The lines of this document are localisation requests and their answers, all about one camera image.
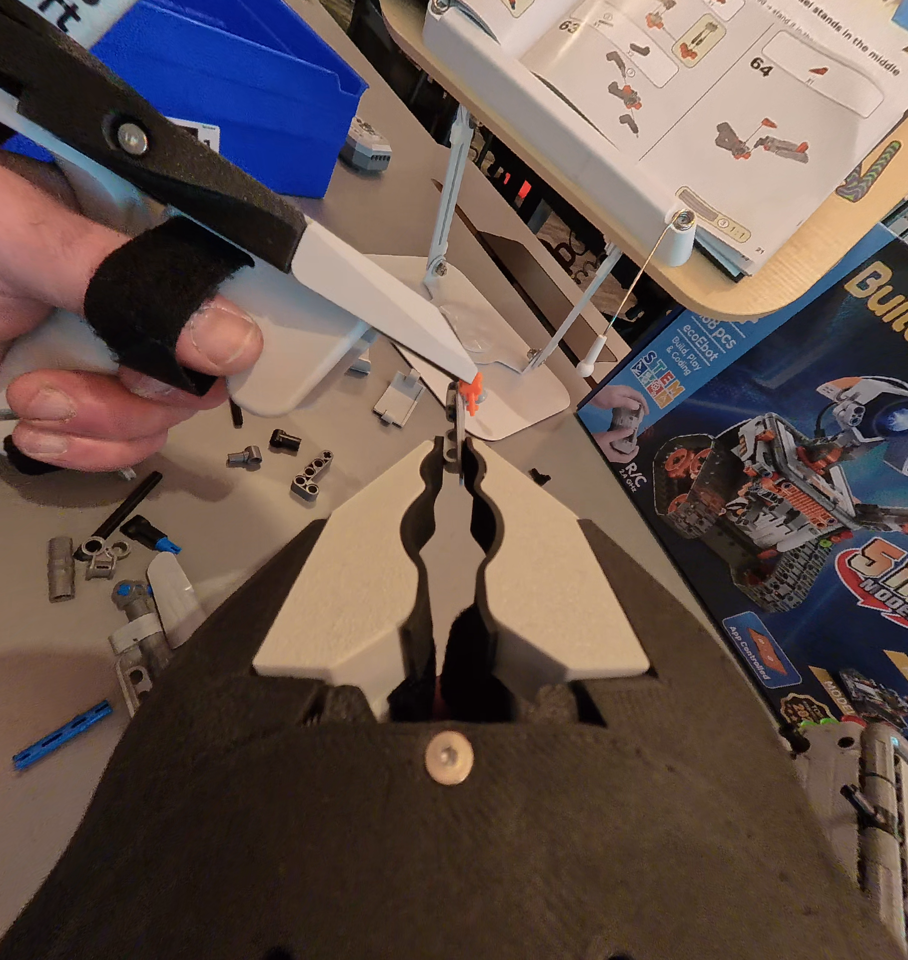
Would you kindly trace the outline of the dark blue robot kit box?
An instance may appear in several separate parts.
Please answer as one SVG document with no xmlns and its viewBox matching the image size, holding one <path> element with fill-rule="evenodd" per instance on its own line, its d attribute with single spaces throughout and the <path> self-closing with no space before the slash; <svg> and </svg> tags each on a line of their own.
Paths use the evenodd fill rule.
<svg viewBox="0 0 908 960">
<path fill-rule="evenodd" d="M 578 418 L 776 714 L 908 738 L 908 240 L 758 321 L 683 311 Z"/>
</svg>

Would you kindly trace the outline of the blue holed rod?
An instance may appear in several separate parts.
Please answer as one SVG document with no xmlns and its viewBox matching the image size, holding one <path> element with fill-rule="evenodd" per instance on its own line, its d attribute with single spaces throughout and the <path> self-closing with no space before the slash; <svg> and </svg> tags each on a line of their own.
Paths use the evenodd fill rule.
<svg viewBox="0 0 908 960">
<path fill-rule="evenodd" d="M 113 712 L 112 705 L 106 699 L 76 714 L 70 721 L 19 750 L 12 757 L 12 767 L 22 772 L 61 749 L 67 743 L 79 738 L 89 729 L 98 725 Z"/>
</svg>

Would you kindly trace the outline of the grey tube connector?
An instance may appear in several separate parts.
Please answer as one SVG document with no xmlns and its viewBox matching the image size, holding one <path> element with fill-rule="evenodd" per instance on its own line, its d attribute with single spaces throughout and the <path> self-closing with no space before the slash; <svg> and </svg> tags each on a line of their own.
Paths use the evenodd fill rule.
<svg viewBox="0 0 908 960">
<path fill-rule="evenodd" d="M 51 603 L 73 599 L 76 595 L 74 546 L 68 535 L 54 536 L 48 541 L 47 583 Z"/>
</svg>

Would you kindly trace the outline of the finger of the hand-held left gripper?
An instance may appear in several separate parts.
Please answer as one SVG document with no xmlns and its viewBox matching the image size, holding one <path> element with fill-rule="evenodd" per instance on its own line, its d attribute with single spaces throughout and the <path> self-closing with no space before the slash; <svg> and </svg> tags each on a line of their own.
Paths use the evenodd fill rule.
<svg viewBox="0 0 908 960">
<path fill-rule="evenodd" d="M 305 221 L 291 273 L 452 378 L 475 379 L 475 362 L 436 306 L 313 219 Z"/>
</svg>

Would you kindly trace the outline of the dark grey angled beam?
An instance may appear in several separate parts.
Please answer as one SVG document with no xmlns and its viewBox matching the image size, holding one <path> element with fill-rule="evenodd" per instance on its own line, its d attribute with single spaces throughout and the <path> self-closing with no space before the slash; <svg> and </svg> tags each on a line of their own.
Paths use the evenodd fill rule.
<svg viewBox="0 0 908 960">
<path fill-rule="evenodd" d="M 309 462 L 300 473 L 295 474 L 291 483 L 291 493 L 305 503 L 314 503 L 319 495 L 320 481 L 327 474 L 333 461 L 331 450 L 322 450 Z"/>
</svg>

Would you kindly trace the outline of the white curved panel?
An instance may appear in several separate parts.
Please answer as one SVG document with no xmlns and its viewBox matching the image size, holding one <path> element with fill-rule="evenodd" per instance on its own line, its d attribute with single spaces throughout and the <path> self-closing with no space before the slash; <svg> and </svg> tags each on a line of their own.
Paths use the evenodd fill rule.
<svg viewBox="0 0 908 960">
<path fill-rule="evenodd" d="M 206 619 L 195 590 L 172 553 L 160 552 L 147 567 L 147 579 L 169 646 L 186 643 Z"/>
</svg>

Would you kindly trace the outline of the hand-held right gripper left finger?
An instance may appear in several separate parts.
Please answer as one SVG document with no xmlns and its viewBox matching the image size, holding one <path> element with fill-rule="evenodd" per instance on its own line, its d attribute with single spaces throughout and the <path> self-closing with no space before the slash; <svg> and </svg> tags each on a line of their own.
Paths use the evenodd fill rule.
<svg viewBox="0 0 908 960">
<path fill-rule="evenodd" d="M 405 678 L 401 626 L 419 575 L 401 521 L 427 489 L 424 441 L 330 514 L 253 659 L 265 677 L 356 687 L 377 719 Z"/>
</svg>

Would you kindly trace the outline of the grey cylinder assembly orange connector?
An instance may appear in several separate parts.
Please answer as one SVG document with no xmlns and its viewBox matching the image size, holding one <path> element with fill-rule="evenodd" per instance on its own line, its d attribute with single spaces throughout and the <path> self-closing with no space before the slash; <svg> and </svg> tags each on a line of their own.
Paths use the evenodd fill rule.
<svg viewBox="0 0 908 960">
<path fill-rule="evenodd" d="M 172 648 L 147 582 L 118 582 L 111 598 L 127 620 L 108 640 L 126 708 L 129 715 L 134 716 L 155 686 L 160 672 L 170 664 Z"/>
</svg>

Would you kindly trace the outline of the long black axle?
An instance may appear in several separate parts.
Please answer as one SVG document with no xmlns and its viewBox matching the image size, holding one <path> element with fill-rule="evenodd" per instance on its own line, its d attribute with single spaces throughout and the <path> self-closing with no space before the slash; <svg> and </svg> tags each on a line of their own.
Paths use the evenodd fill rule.
<svg viewBox="0 0 908 960">
<path fill-rule="evenodd" d="M 162 482 L 163 474 L 153 471 L 137 484 L 130 494 L 100 523 L 91 538 L 106 539 L 135 513 L 142 501 Z"/>
</svg>

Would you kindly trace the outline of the blue storage bin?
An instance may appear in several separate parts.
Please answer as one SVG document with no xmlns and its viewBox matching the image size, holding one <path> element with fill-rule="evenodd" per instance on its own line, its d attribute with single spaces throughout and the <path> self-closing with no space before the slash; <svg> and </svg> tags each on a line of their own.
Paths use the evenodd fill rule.
<svg viewBox="0 0 908 960">
<path fill-rule="evenodd" d="M 286 2 L 26 6 L 78 42 L 120 14 L 95 57 L 270 189 L 325 195 L 367 82 Z"/>
</svg>

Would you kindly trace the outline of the light grey hinged panel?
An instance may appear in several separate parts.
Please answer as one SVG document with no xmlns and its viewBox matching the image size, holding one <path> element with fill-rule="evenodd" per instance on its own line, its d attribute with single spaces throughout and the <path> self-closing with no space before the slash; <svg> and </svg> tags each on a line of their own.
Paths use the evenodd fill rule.
<svg viewBox="0 0 908 960">
<path fill-rule="evenodd" d="M 425 385 L 416 369 L 398 371 L 372 411 L 386 426 L 403 428 L 424 393 Z"/>
</svg>

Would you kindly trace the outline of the instruction booklet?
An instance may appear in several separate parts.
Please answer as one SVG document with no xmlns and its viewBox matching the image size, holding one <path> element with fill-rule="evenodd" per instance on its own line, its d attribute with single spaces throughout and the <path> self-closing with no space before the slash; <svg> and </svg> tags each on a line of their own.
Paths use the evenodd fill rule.
<svg viewBox="0 0 908 960">
<path fill-rule="evenodd" d="M 908 2 L 493 2 L 504 49 L 754 274 L 908 113 Z"/>
</svg>

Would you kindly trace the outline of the grey motor block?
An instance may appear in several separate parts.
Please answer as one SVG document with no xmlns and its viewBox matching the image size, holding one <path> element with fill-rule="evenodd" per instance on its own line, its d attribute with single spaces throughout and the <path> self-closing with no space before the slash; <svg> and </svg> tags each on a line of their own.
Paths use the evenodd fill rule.
<svg viewBox="0 0 908 960">
<path fill-rule="evenodd" d="M 356 171 L 375 174 L 385 171 L 391 158 L 388 139 L 360 116 L 355 116 L 340 148 L 339 159 Z"/>
</svg>

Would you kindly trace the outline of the black angled connector blue pin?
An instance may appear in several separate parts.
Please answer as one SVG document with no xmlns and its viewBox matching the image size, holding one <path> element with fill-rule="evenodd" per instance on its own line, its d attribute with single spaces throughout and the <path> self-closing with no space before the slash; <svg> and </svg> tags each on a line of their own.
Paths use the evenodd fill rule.
<svg viewBox="0 0 908 960">
<path fill-rule="evenodd" d="M 170 540 L 163 531 L 151 524 L 144 516 L 135 514 L 120 526 L 121 533 L 141 546 L 158 553 L 178 555 L 182 548 Z"/>
</svg>

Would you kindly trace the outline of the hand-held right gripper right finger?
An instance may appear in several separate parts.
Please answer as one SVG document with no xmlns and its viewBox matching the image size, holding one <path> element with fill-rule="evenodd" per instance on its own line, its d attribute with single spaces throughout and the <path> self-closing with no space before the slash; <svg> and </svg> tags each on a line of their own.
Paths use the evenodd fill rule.
<svg viewBox="0 0 908 960">
<path fill-rule="evenodd" d="M 650 661 L 578 517 L 487 444 L 464 444 L 475 602 L 501 682 L 634 677 Z"/>
</svg>

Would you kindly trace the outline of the toy tracked robot orange wheels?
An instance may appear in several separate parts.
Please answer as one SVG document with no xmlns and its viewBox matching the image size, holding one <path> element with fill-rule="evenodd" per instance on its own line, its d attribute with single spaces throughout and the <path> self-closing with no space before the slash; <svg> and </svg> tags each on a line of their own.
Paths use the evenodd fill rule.
<svg viewBox="0 0 908 960">
<path fill-rule="evenodd" d="M 908 739 L 854 717 L 785 738 L 835 855 L 908 958 Z"/>
</svg>

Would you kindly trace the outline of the small grey holed beam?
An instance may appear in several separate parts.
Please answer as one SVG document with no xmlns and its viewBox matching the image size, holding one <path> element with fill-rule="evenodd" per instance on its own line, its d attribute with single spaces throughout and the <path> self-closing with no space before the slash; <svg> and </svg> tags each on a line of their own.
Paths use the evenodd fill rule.
<svg viewBox="0 0 908 960">
<path fill-rule="evenodd" d="M 461 389 L 467 385 L 460 379 L 452 380 L 447 388 L 445 413 L 448 428 L 444 434 L 443 456 L 445 469 L 451 474 L 458 474 L 463 481 L 462 452 L 466 439 L 467 404 Z"/>
</svg>

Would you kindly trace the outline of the person's left hand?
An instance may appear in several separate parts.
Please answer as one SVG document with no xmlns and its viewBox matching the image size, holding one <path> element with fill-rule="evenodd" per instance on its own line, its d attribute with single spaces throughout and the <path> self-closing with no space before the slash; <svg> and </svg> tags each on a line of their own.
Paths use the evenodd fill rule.
<svg viewBox="0 0 908 960">
<path fill-rule="evenodd" d="M 93 273 L 124 243 L 124 234 L 77 211 L 57 169 L 0 150 L 0 364 L 10 344 L 53 309 L 80 314 Z M 124 366 L 113 376 L 35 369 L 6 390 L 19 419 L 13 442 L 29 458 L 64 470 L 133 467 L 163 447 L 173 426 L 225 402 L 223 378 L 252 367 L 263 344 L 252 318 L 216 296 L 176 345 L 181 366 L 215 378 L 204 396 Z"/>
</svg>

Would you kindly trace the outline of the grey cross connector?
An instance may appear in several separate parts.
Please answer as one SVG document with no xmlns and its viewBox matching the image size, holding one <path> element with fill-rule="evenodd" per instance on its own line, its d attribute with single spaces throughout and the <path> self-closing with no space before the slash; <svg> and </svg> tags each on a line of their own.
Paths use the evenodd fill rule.
<svg viewBox="0 0 908 960">
<path fill-rule="evenodd" d="M 113 579 L 117 563 L 129 555 L 129 549 L 129 543 L 122 538 L 113 540 L 107 540 L 101 536 L 88 538 L 76 550 L 77 558 L 85 564 L 85 580 Z"/>
</svg>

